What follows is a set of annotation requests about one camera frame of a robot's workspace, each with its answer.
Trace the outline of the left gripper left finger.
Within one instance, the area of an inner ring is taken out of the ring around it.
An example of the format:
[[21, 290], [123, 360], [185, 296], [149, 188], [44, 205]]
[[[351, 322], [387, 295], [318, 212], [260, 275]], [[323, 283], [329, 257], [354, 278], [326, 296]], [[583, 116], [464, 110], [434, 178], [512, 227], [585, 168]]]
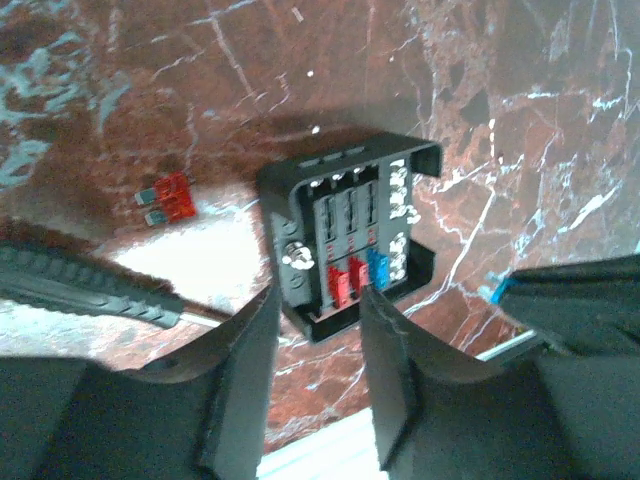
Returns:
[[81, 358], [1, 362], [5, 479], [252, 479], [263, 448], [281, 297], [142, 368]]

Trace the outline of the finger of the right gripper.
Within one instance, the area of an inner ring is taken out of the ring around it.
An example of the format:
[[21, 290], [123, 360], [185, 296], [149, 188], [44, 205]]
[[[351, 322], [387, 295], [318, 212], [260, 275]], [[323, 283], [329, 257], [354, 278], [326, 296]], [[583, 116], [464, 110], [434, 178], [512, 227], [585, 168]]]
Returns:
[[639, 255], [517, 270], [499, 306], [578, 355], [639, 353]]

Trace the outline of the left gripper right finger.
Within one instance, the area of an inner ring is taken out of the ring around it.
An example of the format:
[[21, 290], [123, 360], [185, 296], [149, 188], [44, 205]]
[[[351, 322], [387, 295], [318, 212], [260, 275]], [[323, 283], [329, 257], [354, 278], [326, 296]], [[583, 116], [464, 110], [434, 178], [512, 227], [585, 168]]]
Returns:
[[365, 289], [361, 342], [392, 479], [635, 479], [639, 360], [533, 352], [482, 361]]

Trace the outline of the blue fuse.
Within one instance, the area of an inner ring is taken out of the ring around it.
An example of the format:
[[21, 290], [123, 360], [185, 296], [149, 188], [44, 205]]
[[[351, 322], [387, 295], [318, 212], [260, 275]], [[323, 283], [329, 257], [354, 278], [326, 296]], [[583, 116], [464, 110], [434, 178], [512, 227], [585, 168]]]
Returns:
[[512, 284], [513, 284], [512, 278], [510, 277], [505, 277], [501, 279], [497, 283], [497, 286], [494, 292], [490, 296], [490, 302], [494, 305], [499, 305], [504, 293], [510, 288]]

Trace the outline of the black fuse box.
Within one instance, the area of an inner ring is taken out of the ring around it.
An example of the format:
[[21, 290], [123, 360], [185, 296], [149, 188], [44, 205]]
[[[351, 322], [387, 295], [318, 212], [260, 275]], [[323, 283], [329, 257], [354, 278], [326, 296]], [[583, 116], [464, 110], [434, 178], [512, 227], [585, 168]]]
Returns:
[[431, 282], [435, 254], [411, 237], [413, 179], [439, 177], [442, 162], [439, 143], [382, 132], [258, 172], [282, 311], [309, 342], [356, 324], [365, 287], [396, 302]]

